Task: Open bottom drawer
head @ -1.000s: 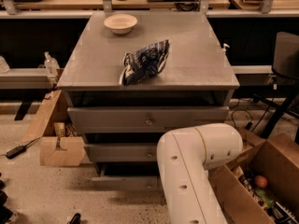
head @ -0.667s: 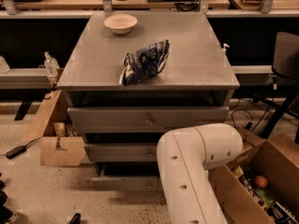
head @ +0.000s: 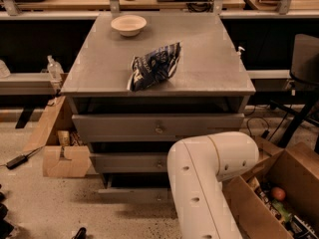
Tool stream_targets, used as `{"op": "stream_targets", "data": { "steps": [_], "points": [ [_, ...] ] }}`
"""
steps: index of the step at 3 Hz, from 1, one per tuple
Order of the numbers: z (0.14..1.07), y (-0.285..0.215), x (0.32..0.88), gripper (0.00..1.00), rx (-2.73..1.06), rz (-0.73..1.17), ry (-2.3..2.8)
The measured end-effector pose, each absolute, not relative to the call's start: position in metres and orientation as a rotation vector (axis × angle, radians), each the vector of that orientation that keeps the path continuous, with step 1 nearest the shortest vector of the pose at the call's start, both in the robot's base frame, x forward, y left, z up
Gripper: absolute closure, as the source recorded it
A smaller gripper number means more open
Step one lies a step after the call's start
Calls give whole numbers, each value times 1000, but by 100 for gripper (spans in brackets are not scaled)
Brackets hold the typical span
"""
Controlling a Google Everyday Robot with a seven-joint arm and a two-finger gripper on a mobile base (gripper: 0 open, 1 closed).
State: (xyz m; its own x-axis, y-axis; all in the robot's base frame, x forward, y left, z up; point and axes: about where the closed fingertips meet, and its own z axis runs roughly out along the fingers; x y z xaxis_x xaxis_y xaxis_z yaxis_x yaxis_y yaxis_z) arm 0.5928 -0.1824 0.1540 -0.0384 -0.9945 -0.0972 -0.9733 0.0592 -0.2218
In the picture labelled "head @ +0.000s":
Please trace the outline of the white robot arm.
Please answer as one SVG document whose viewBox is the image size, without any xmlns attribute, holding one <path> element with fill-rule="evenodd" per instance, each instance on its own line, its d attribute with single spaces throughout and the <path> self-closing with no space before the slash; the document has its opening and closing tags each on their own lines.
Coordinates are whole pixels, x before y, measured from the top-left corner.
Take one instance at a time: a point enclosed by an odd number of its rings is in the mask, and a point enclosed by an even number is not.
<svg viewBox="0 0 319 239">
<path fill-rule="evenodd" d="M 221 182 L 258 161 L 256 142 L 239 131 L 176 142 L 167 155 L 167 174 L 182 239 L 242 239 Z"/>
</svg>

